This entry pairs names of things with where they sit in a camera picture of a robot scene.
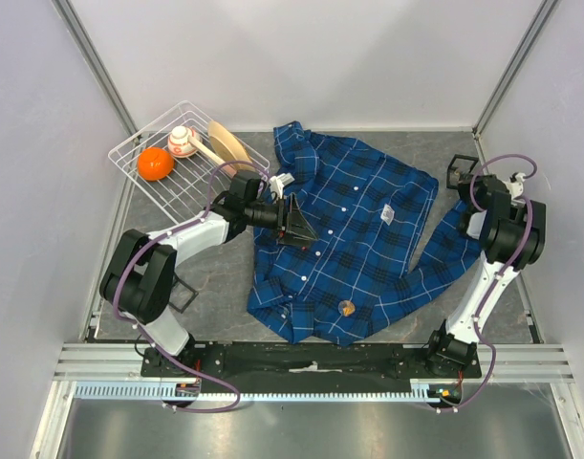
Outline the blue plaid shirt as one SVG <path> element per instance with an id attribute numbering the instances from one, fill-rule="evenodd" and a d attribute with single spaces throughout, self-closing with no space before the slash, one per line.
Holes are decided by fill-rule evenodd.
<path id="1" fill-rule="evenodd" d="M 475 263 L 477 241 L 458 223 L 465 203 L 422 232 L 439 183 L 357 139 L 318 134 L 296 121 L 273 131 L 274 151 L 294 181 L 288 192 L 316 231 L 308 248 L 254 233 L 248 312 L 282 339 L 348 345 L 366 339 L 442 294 Z M 356 311 L 337 309 L 350 300 Z"/>

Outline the amber round brooch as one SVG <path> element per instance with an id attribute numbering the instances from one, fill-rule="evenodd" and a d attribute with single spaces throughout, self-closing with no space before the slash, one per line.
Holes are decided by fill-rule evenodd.
<path id="1" fill-rule="evenodd" d="M 338 303 L 337 309 L 343 317 L 349 317 L 355 313 L 356 306 L 350 300 L 342 300 Z"/>

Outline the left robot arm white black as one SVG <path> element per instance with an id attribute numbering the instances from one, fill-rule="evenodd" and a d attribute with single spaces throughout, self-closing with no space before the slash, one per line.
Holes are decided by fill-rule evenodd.
<path id="1" fill-rule="evenodd" d="M 130 229 L 121 236 L 99 293 L 118 318 L 133 322 L 161 348 L 162 365 L 173 375 L 187 375 L 196 361 L 194 338 L 176 319 L 170 303 L 176 268 L 248 227 L 272 230 L 279 244 L 308 247 L 317 234 L 296 196 L 284 194 L 292 182 L 290 173 L 264 181 L 254 171 L 240 170 L 227 190 L 207 198 L 198 216 L 169 229 L 152 233 Z"/>

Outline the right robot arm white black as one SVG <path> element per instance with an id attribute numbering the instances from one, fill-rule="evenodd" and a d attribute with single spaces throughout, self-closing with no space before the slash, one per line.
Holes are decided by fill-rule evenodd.
<path id="1" fill-rule="evenodd" d="M 455 189 L 468 205 L 458 230 L 476 240 L 480 267 L 461 304 L 440 329 L 433 332 L 423 352 L 425 369 L 438 377 L 455 377 L 466 370 L 479 374 L 477 345 L 480 333 L 508 284 L 535 263 L 546 243 L 546 205 L 524 201 L 523 172 L 500 180 L 494 174 L 473 177 L 456 172 Z"/>

